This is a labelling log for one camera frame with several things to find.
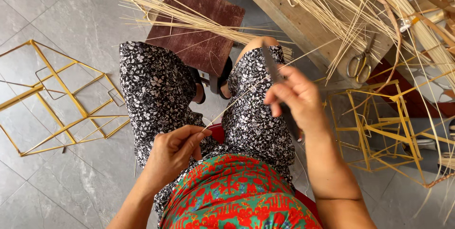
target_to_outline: black floral skirt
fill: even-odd
[[[283,64],[281,46],[269,46],[272,57]],[[273,118],[264,105],[266,91],[272,86],[260,48],[248,51],[234,66],[228,86],[232,104],[222,125],[224,143],[212,137],[201,141],[202,160],[191,159],[190,166],[155,196],[158,224],[175,185],[193,168],[211,157],[239,153],[249,155],[274,167],[291,184],[289,165],[294,163],[294,146],[286,123]],[[202,114],[188,107],[196,95],[196,84],[180,58],[164,48],[143,42],[120,44],[120,79],[134,132],[134,151],[144,168],[153,140],[158,133],[168,133],[186,124],[205,127]]]

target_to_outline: hand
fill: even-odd
[[[316,85],[297,68],[280,66],[279,72],[286,80],[274,84],[264,99],[264,104],[270,104],[272,116],[281,115],[279,104],[285,102],[291,108],[297,126],[304,132],[326,128],[327,119]]]
[[[153,182],[154,191],[161,190],[188,167],[190,157],[202,159],[199,143],[212,131],[185,125],[167,134],[158,134],[153,142],[147,164],[141,176],[147,175]]]

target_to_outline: person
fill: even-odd
[[[285,80],[272,84],[263,42],[276,63],[284,63],[279,43],[258,37],[232,70],[223,71],[220,91],[232,99],[222,119],[222,143],[204,130],[202,114],[188,107],[204,99],[199,75],[193,77],[169,50],[120,45],[121,85],[143,172],[107,228],[145,228],[154,203],[159,228],[376,228],[335,144],[317,87],[282,65]],[[294,196],[288,168],[294,145],[280,102],[304,132],[322,224]]]

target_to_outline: wooden stool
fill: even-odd
[[[239,27],[245,9],[233,5],[225,0],[178,0],[182,4],[201,13],[223,26]],[[164,3],[189,11],[174,0],[164,0]],[[159,15],[156,21],[183,23],[174,18]],[[178,28],[169,26],[153,26],[148,34],[146,43],[169,49],[176,53],[182,61],[191,67],[208,73],[209,80],[202,78],[202,82],[210,85],[210,90],[218,94],[218,78],[221,75],[226,60],[231,52],[233,40],[209,31]]]

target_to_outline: red patterned fabric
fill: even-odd
[[[239,154],[208,159],[180,180],[160,227],[322,228],[278,172]]]

